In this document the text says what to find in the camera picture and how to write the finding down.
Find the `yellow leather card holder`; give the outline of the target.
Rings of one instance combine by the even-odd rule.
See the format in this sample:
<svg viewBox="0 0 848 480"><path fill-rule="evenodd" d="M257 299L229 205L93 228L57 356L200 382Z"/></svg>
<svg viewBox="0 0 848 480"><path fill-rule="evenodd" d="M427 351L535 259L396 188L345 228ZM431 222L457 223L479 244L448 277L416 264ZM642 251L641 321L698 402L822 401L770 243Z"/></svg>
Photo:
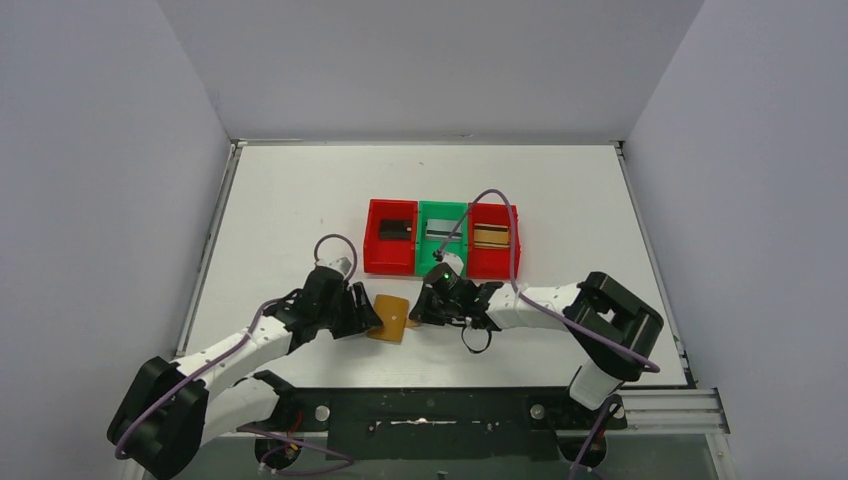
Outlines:
<svg viewBox="0 0 848 480"><path fill-rule="evenodd" d="M370 339L391 343L401 343L407 330L418 328L421 323L409 317L410 302L403 297L378 294L373 304L381 324L370 329L366 336Z"/></svg>

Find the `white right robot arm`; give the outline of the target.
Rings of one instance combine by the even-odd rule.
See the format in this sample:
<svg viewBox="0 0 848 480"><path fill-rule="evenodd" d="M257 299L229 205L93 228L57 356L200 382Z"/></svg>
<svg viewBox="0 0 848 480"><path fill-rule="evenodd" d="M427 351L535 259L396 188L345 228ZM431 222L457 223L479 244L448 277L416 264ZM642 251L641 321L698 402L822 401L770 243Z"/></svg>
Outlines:
<svg viewBox="0 0 848 480"><path fill-rule="evenodd" d="M570 398L597 410L623 384L657 373L651 361L662 316L610 275L554 287L475 283L440 263L423 279L414 321L487 334L515 328L569 332L587 355L568 385Z"/></svg>

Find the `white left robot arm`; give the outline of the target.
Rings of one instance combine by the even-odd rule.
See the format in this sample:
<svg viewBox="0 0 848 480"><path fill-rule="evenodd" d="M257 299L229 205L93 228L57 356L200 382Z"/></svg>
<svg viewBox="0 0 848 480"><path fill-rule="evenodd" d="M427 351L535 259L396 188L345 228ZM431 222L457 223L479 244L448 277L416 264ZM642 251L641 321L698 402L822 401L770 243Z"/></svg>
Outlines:
<svg viewBox="0 0 848 480"><path fill-rule="evenodd" d="M295 388L266 364L322 330L341 339L381 323L362 283L317 266L302 287L262 303L243 330L192 355L146 361L107 429L114 455L172 479L225 433L255 424L286 430Z"/></svg>

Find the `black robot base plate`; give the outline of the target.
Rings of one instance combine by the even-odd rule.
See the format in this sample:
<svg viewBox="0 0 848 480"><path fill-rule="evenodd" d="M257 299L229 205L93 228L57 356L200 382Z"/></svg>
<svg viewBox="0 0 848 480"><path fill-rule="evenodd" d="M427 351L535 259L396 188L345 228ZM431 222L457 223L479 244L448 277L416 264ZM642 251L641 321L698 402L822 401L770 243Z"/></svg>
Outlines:
<svg viewBox="0 0 848 480"><path fill-rule="evenodd" d="M623 430L622 399L590 410L564 387L294 388L253 426L323 438L357 461L556 460L579 450L594 424Z"/></svg>

